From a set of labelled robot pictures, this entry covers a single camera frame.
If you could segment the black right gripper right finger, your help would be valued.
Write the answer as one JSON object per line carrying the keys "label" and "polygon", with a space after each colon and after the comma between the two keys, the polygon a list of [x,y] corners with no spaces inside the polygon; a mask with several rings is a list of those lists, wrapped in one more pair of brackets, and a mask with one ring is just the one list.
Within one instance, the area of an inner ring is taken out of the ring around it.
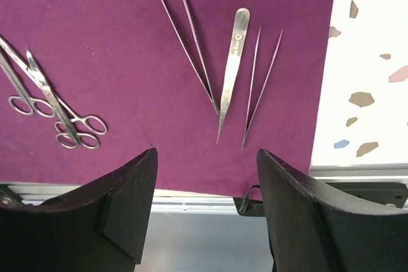
{"label": "black right gripper right finger", "polygon": [[347,194],[265,149],[256,162],[278,271],[407,271],[407,210]]}

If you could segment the broad steel forceps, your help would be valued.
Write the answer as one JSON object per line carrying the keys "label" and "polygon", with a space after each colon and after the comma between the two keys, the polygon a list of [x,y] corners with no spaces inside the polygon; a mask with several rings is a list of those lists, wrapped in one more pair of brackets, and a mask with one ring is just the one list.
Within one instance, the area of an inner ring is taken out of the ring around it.
{"label": "broad steel forceps", "polygon": [[222,127],[226,119],[226,114],[230,107],[233,89],[235,86],[242,54],[244,51],[245,39],[247,37],[250,17],[251,13],[247,8],[239,8],[235,13],[226,68],[224,72],[224,82],[222,86],[217,141],[219,141]]}

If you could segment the steel surgical scissors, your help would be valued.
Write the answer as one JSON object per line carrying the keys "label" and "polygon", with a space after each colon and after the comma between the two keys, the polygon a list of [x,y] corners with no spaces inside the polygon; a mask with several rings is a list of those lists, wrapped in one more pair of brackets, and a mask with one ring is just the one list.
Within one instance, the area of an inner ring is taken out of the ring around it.
{"label": "steel surgical scissors", "polygon": [[51,107],[54,107],[61,113],[64,112],[69,115],[72,122],[81,122],[93,133],[104,135],[108,132],[106,123],[99,116],[87,115],[81,117],[58,96],[52,87],[51,82],[48,80],[44,70],[37,63],[34,55],[28,48],[26,48],[27,60],[23,60],[22,56],[2,36],[1,47],[44,93]]}

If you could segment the steel ring-handled clamp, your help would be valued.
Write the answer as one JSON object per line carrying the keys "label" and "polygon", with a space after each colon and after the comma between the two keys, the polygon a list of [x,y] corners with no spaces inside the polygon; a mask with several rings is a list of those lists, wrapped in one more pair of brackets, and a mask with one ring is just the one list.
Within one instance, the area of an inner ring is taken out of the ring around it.
{"label": "steel ring-handled clamp", "polygon": [[36,80],[36,83],[57,115],[59,122],[65,128],[65,130],[57,133],[55,137],[56,140],[63,147],[68,149],[75,149],[79,146],[83,146],[90,150],[98,149],[100,147],[98,138],[91,133],[78,131],[73,123],[73,120],[68,117],[64,107],[58,101],[58,97],[50,82],[47,80],[44,72],[42,72],[41,68],[36,62],[36,59],[28,48],[26,48],[26,56],[29,63],[29,74]]}

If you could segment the purple cloth wrap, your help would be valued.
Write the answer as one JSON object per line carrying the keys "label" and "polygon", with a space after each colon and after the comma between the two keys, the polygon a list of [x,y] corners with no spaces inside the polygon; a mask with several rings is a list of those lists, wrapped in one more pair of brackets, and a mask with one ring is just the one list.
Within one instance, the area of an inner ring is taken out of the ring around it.
{"label": "purple cloth wrap", "polygon": [[[167,0],[194,47],[182,0]],[[308,171],[333,0],[189,0],[216,97],[235,12],[251,12],[233,99],[218,118],[160,0],[1,0],[1,35],[35,56],[62,99],[108,125],[69,150],[54,121],[15,111],[1,77],[1,179],[82,185],[148,148],[157,188],[240,196],[267,149]]]}

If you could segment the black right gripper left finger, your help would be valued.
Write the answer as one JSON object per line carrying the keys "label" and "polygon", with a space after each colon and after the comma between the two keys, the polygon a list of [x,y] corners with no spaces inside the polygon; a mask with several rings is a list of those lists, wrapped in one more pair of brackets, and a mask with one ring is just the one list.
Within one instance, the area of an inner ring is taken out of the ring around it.
{"label": "black right gripper left finger", "polygon": [[1,207],[2,271],[133,271],[142,260],[158,153],[34,206]]}

